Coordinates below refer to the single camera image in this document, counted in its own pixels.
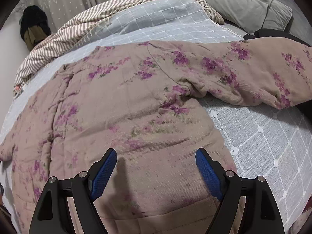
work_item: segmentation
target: purple flower pattern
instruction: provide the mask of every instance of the purple flower pattern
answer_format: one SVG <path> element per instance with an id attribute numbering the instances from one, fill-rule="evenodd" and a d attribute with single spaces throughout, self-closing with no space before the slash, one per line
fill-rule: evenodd
<path id="1" fill-rule="evenodd" d="M 69 104 L 69 108 L 62 110 L 60 115 L 57 117 L 55 126 L 70 125 L 76 131 L 81 132 L 83 128 L 79 126 L 78 119 L 75 115 L 78 113 L 78 106 Z"/>
<path id="2" fill-rule="evenodd" d="M 250 59 L 250 50 L 242 47 L 241 43 L 234 41 L 234 42 L 231 42 L 230 45 L 232 46 L 230 50 L 238 54 L 239 60 Z"/>
<path id="3" fill-rule="evenodd" d="M 185 96 L 187 93 L 187 90 L 185 88 L 181 87 L 180 85 L 173 86 L 172 90 L 181 93 L 183 96 Z"/>
<path id="4" fill-rule="evenodd" d="M 119 60 L 116 64 L 109 63 L 108 65 L 103 67 L 101 67 L 101 65 L 98 65 L 95 71 L 88 74 L 88 79 L 92 81 L 93 78 L 95 78 L 98 74 L 100 75 L 99 78 L 104 77 L 112 70 L 117 70 L 119 65 L 123 65 L 128 60 L 130 60 L 130 57 L 125 57 L 124 59 Z"/>
<path id="5" fill-rule="evenodd" d="M 291 101 L 286 96 L 290 95 L 290 91 L 288 88 L 285 88 L 285 82 L 280 78 L 276 72 L 273 74 L 273 78 L 275 80 L 275 85 L 278 87 L 281 95 L 279 102 L 275 102 L 277 108 L 282 109 L 283 107 L 290 107 Z"/>
<path id="6" fill-rule="evenodd" d="M 310 57 L 310 52 L 309 50 L 305 50 L 304 53 L 307 55 L 309 61 L 312 63 L 312 57 Z"/>
<path id="7" fill-rule="evenodd" d="M 38 113 L 38 107 L 36 106 L 36 103 L 38 101 L 38 96 L 35 96 L 34 101 L 31 105 L 29 105 L 29 108 L 34 111 L 35 113 Z"/>
<path id="8" fill-rule="evenodd" d="M 139 71 L 136 72 L 135 75 L 138 75 L 141 80 L 146 80 L 156 75 L 156 68 L 156 63 L 151 61 L 150 57 L 147 57 L 139 64 Z"/>
<path id="9" fill-rule="evenodd" d="M 174 54 L 176 57 L 173 59 L 174 63 L 177 65 L 184 65 L 184 64 L 188 64 L 189 60 L 188 58 L 186 58 L 185 54 L 183 53 L 183 51 L 172 51 L 172 54 Z"/>
<path id="10" fill-rule="evenodd" d="M 214 72 L 221 74 L 220 83 L 234 86 L 235 89 L 239 88 L 239 83 L 236 81 L 237 75 L 221 59 L 212 60 L 204 57 L 202 59 L 202 68 L 207 74 L 213 74 Z"/>
<path id="11" fill-rule="evenodd" d="M 115 46 L 106 46 L 104 47 L 104 52 L 115 49 Z"/>
<path id="12" fill-rule="evenodd" d="M 142 148 L 145 144 L 143 139 L 141 138 L 137 140 L 128 139 L 126 140 L 125 143 L 128 145 L 130 150 L 136 150 L 136 149 Z"/>
<path id="13" fill-rule="evenodd" d="M 298 75 L 300 71 L 305 70 L 299 58 L 294 58 L 292 54 L 284 54 L 282 56 L 285 58 L 287 65 L 291 68 L 295 68 L 297 70 Z"/>
<path id="14" fill-rule="evenodd" d="M 39 173 L 40 173 L 40 176 L 39 176 L 39 181 L 47 181 L 48 180 L 48 175 L 46 175 L 46 172 L 44 171 L 43 168 L 40 167 L 39 169 Z"/>
<path id="15" fill-rule="evenodd" d="M 221 94 L 222 90 L 212 88 L 212 89 L 209 89 L 208 92 L 210 92 L 211 94 Z"/>
<path id="16" fill-rule="evenodd" d="M 114 125 L 112 127 L 109 127 L 109 130 L 112 131 L 113 133 L 117 133 L 117 131 L 119 130 L 119 126 L 118 125 Z"/>
<path id="17" fill-rule="evenodd" d="M 260 99 L 260 93 L 256 93 L 255 96 L 252 96 L 252 102 L 255 103 L 257 99 Z"/>
<path id="18" fill-rule="evenodd" d="M 38 160 L 35 160 L 34 164 L 34 174 L 39 170 L 40 164 Z"/>
<path id="19" fill-rule="evenodd" d="M 189 108 L 183 108 L 184 102 L 181 100 L 181 96 L 176 92 L 182 91 L 183 88 L 180 89 L 180 91 L 177 91 L 177 87 L 175 87 L 176 90 L 173 90 L 171 92 L 168 92 L 168 89 L 165 88 L 164 91 L 167 92 L 165 94 L 166 100 L 164 100 L 160 104 L 160 108 L 163 111 L 160 111 L 159 113 L 162 114 L 166 111 L 173 111 L 174 115 L 176 117 L 179 117 L 179 114 L 188 114 L 190 109 Z"/>
<path id="20" fill-rule="evenodd" d="M 42 190 L 39 187 L 34 187 L 34 195 L 35 195 L 36 201 L 39 200 L 41 193 L 42 193 Z"/>
<path id="21" fill-rule="evenodd" d="M 144 125 L 141 131 L 146 133 L 165 133 L 166 128 L 163 126 L 166 124 L 166 121 L 162 117 L 156 117 L 151 119 L 147 125 Z"/>

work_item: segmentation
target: wall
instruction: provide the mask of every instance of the wall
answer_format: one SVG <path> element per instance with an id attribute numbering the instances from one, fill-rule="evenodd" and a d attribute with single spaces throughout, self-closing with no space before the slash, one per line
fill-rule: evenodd
<path id="1" fill-rule="evenodd" d="M 29 54 L 18 20 L 19 15 L 11 14 L 0 31 L 0 129 L 13 101 L 16 70 Z"/>

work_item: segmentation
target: dark clothing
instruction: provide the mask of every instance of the dark clothing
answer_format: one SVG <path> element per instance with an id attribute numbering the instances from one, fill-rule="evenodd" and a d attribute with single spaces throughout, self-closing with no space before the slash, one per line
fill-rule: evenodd
<path id="1" fill-rule="evenodd" d="M 279 30 L 274 30 L 274 29 L 260 29 L 255 32 L 255 36 L 252 36 L 250 34 L 246 34 L 244 36 L 244 40 L 251 40 L 255 38 L 263 38 L 263 37 L 277 37 L 277 38 L 288 38 L 294 41 L 297 41 L 301 44 L 304 44 L 306 46 L 310 46 L 308 43 L 304 42 L 303 40 L 287 33 L 287 32 L 282 32 Z"/>
<path id="2" fill-rule="evenodd" d="M 312 100 L 296 105 L 296 107 L 308 118 L 312 123 Z"/>
<path id="3" fill-rule="evenodd" d="M 0 202 L 0 233 L 16 234 L 16 230 L 11 222 L 11 215 Z"/>
<path id="4" fill-rule="evenodd" d="M 51 34 L 48 18 L 38 6 L 29 6 L 24 9 L 21 19 L 21 38 L 31 51 L 38 43 Z"/>

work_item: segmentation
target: floral quilt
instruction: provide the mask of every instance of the floral quilt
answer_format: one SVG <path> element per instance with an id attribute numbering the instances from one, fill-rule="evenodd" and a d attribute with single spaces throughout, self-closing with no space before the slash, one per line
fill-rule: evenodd
<path id="1" fill-rule="evenodd" d="M 194 97 L 277 109 L 312 99 L 311 48 L 261 38 L 97 47 L 64 65 L 28 102 L 0 146 L 13 160 L 23 233 L 50 176 L 72 178 L 108 148 L 118 162 L 96 209 L 109 233 L 205 233 L 218 207 L 195 163 L 204 147 L 236 170 L 221 133 Z M 77 233 L 83 233 L 69 207 Z M 232 233 L 238 230 L 243 202 Z"/>

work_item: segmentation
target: bed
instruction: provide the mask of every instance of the bed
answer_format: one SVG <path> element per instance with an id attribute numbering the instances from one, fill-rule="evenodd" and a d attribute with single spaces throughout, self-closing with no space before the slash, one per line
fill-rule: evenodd
<path id="1" fill-rule="evenodd" d="M 168 8 L 175 10 L 181 5 L 187 6 L 188 13 L 179 10 L 181 15 L 166 14 L 165 10 Z M 152 13 L 158 13 L 159 16 L 152 18 Z M 243 30 L 230 22 L 221 27 L 213 22 L 209 15 L 211 16 L 195 0 L 156 0 L 114 14 L 110 17 L 109 24 L 99 23 L 84 34 L 70 51 L 44 66 L 24 85 L 24 92 L 16 98 L 6 116 L 0 141 L 10 132 L 32 95 L 45 85 L 63 64 L 76 62 L 88 56 L 96 46 L 145 43 L 151 40 L 198 43 L 243 40 Z M 136 28 L 134 22 L 138 18 L 146 20 Z M 199 99 L 199 103 L 221 132 L 238 174 L 248 178 L 255 178 L 257 175 L 267 178 L 278 203 L 284 229 L 287 231 L 301 214 L 312 194 L 310 121 L 296 107 L 283 110 L 265 104 L 237 107 L 212 95 Z M 279 140 L 276 141 L 273 134 L 278 134 Z M 252 154 L 248 151 L 250 148 L 254 149 Z M 4 204 L 12 215 L 15 228 L 21 231 L 24 228 L 19 223 L 20 213 L 15 210 L 13 200 L 12 166 L 9 162 L 2 163 L 1 183 L 5 187 Z"/>

